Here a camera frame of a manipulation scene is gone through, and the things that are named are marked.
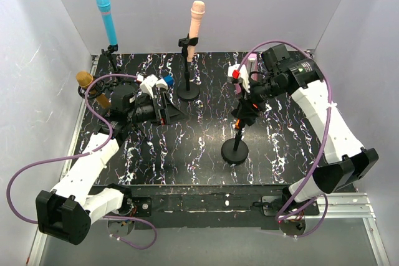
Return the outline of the black round-base mic stand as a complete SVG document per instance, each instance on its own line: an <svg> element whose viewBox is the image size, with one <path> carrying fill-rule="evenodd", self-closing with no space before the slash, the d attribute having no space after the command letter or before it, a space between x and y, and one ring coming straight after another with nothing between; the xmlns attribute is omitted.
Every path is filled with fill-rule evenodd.
<svg viewBox="0 0 399 266"><path fill-rule="evenodd" d="M199 97L200 87L190 81L190 71L188 70L188 47L195 46L198 43L198 38L190 38L187 34L185 38L179 39L178 46L181 47L181 55L184 58L185 71L184 78L185 83L182 83L177 88L177 96L184 102L192 102Z"/></svg>

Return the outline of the shock-mount tripod mic stand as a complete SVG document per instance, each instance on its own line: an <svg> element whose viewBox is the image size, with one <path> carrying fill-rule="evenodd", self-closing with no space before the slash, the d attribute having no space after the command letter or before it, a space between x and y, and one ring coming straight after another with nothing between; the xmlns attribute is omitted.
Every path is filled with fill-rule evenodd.
<svg viewBox="0 0 399 266"><path fill-rule="evenodd" d="M78 73L78 94L87 100L95 100L101 108L108 111L118 111L117 88L122 87L125 81L117 74L108 74L94 77L87 73Z"/></svg>

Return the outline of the gold microphone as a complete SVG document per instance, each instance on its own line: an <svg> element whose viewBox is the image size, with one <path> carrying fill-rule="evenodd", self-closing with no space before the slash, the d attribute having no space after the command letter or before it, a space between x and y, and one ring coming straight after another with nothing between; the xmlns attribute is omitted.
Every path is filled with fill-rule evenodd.
<svg viewBox="0 0 399 266"><path fill-rule="evenodd" d="M78 94L84 98L85 91L88 89L89 85L94 81L94 77L86 71L80 71L75 76L78 83ZM96 83L92 86L89 91L88 98L95 99L97 103L103 108L108 109L111 107L111 103L105 96L103 91L101 91L100 86Z"/></svg>

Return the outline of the pink microphone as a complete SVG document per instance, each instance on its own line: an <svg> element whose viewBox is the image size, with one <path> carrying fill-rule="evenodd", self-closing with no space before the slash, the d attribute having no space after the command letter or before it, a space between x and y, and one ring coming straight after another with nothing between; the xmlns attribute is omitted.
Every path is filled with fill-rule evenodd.
<svg viewBox="0 0 399 266"><path fill-rule="evenodd" d="M188 57L187 61L191 62L195 53L195 46L198 42L198 34L201 25L202 18L205 14L205 3L203 1L196 0L193 2L191 7L191 23L189 30L189 39L194 39L196 43L188 46Z"/></svg>

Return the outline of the blue microphone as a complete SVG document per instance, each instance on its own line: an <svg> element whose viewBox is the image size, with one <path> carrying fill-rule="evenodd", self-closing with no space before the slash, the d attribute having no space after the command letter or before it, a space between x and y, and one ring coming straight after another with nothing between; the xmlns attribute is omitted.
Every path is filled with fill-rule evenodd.
<svg viewBox="0 0 399 266"><path fill-rule="evenodd" d="M108 42L111 46L116 46L118 45L118 40L113 23L110 0L96 0L96 3L102 16Z"/></svg>

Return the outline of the orange microphone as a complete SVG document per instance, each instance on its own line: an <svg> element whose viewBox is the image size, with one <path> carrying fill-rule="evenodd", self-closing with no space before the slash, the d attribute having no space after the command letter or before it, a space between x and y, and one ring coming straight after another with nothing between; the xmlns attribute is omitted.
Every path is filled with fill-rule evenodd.
<svg viewBox="0 0 399 266"><path fill-rule="evenodd" d="M234 129L235 130L241 130L242 129L242 124L241 124L241 120L237 119L235 125L234 125Z"/></svg>

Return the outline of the black tripod mic stand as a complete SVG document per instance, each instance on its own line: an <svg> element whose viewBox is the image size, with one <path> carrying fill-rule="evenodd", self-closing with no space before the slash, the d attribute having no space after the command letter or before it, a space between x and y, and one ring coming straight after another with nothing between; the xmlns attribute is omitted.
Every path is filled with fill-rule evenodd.
<svg viewBox="0 0 399 266"><path fill-rule="evenodd" d="M108 61L110 65L112 66L112 71L115 74L119 74L121 72L121 69L117 67L116 63L113 61L113 53L118 50L118 45L109 45L107 47L107 50L102 49L102 55L106 56L108 58ZM132 78L127 78L127 79L122 79L121 77L116 77L115 80L112 80L111 82L105 83L104 80L100 82L100 87L103 91L105 90L113 90L116 86L118 85L136 85L137 81Z"/></svg>

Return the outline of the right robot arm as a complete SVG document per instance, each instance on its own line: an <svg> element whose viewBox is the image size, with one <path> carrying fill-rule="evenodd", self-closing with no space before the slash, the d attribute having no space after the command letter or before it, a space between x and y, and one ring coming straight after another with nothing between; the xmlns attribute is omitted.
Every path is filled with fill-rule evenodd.
<svg viewBox="0 0 399 266"><path fill-rule="evenodd" d="M246 63L228 69L228 78L242 90L239 105L232 112L238 120L236 128L251 126L269 99L286 93L301 108L321 142L306 177L286 188L286 201L299 204L362 179L378 161L377 151L366 149L350 131L316 62L308 54L300 60L292 58L285 44L265 50L261 59L266 72L260 80L252 78L256 72L248 72Z"/></svg>

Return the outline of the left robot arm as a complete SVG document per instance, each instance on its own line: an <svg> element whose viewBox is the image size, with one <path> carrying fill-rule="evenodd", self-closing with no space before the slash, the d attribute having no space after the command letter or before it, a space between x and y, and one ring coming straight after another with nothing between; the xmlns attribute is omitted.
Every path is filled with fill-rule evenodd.
<svg viewBox="0 0 399 266"><path fill-rule="evenodd" d="M167 85L148 90L140 85L138 94L131 85L115 87L111 106L95 128L86 149L90 155L78 158L69 172L52 188L36 197L38 228L74 245L80 244L90 226L114 212L130 216L136 205L129 188L109 184L101 192L89 192L109 160L124 144L133 127L143 122L169 125L186 118L168 98Z"/></svg>

